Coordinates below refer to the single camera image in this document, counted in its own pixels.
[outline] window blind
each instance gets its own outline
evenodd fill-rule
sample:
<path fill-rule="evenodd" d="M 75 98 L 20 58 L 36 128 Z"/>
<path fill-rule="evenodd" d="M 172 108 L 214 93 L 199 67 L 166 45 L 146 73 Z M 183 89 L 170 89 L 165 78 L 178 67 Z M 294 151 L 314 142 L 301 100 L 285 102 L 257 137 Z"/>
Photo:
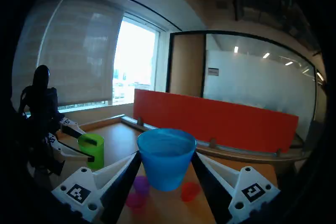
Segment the window blind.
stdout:
<path fill-rule="evenodd" d="M 113 61 L 123 11 L 98 0 L 57 0 L 52 7 L 51 2 L 46 4 L 30 14 L 39 20 L 36 22 L 41 22 L 41 12 L 49 16 L 32 56 L 17 51 L 20 60 L 14 61 L 13 89 L 15 84 L 20 89 L 16 95 L 20 97 L 26 83 L 31 83 L 35 68 L 46 65 L 50 69 L 49 87 L 57 89 L 59 105 L 111 100 Z M 19 44 L 26 44 L 26 40 L 23 31 Z M 29 79 L 23 81 L 20 71 L 29 72 Z"/>

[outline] table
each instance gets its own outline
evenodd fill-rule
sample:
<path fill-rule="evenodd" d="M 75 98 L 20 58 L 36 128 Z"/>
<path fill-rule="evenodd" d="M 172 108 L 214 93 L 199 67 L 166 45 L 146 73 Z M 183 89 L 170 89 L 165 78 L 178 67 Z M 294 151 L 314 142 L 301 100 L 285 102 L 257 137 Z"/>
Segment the table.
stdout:
<path fill-rule="evenodd" d="M 104 165 L 108 166 L 138 150 L 137 137 L 141 131 L 126 125 L 120 120 L 111 120 L 111 123 L 95 123 L 95 128 L 90 129 L 91 125 L 85 125 L 81 128 L 90 133 L 99 134 L 104 137 Z M 68 144 L 71 147 L 79 148 L 77 140 L 69 136 L 59 136 L 59 141 Z M 274 168 L 269 164 L 244 163 L 222 158 L 211 157 L 215 161 L 240 170 L 245 166 L 252 166 L 273 185 L 277 186 L 276 174 Z M 83 161 L 66 161 L 62 174 L 58 177 L 51 175 L 52 187 L 57 187 L 68 176 L 78 168 L 87 166 Z M 143 165 L 140 166 L 137 176 L 145 175 Z M 197 176 L 193 166 L 190 164 L 182 184 L 185 182 L 198 183 Z M 151 187 L 150 195 L 147 198 L 145 206 L 138 212 L 132 211 L 126 205 L 124 206 L 118 223 L 215 223 L 211 209 L 207 203 L 203 191 L 190 202 L 183 202 L 180 198 L 181 186 L 171 192 L 161 192 Z"/>

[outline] blue cup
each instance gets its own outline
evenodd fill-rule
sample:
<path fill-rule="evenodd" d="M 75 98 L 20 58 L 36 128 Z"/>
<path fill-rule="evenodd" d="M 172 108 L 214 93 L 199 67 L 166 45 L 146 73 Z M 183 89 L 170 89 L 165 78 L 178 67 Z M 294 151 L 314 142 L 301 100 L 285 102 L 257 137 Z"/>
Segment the blue cup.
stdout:
<path fill-rule="evenodd" d="M 182 130 L 153 129 L 139 135 L 138 147 L 150 185 L 171 191 L 182 183 L 196 140 Z"/>

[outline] red partition panel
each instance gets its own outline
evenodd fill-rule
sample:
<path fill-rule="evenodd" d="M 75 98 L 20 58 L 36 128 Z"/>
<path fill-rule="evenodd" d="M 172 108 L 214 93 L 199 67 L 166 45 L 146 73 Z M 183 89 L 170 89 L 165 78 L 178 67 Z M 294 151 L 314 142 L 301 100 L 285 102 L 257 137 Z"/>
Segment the red partition panel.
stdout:
<path fill-rule="evenodd" d="M 181 129 L 197 140 L 260 152 L 286 152 L 297 116 L 245 105 L 135 89 L 135 119 L 158 128 Z"/>

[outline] purple cup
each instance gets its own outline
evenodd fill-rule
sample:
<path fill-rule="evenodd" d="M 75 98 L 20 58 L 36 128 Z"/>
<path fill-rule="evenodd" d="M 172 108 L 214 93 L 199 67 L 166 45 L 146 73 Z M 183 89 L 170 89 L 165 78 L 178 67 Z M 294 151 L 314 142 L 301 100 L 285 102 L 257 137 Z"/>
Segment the purple cup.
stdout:
<path fill-rule="evenodd" d="M 133 187 L 135 191 L 142 196 L 147 196 L 150 192 L 150 184 L 146 176 L 137 176 L 134 180 Z"/>

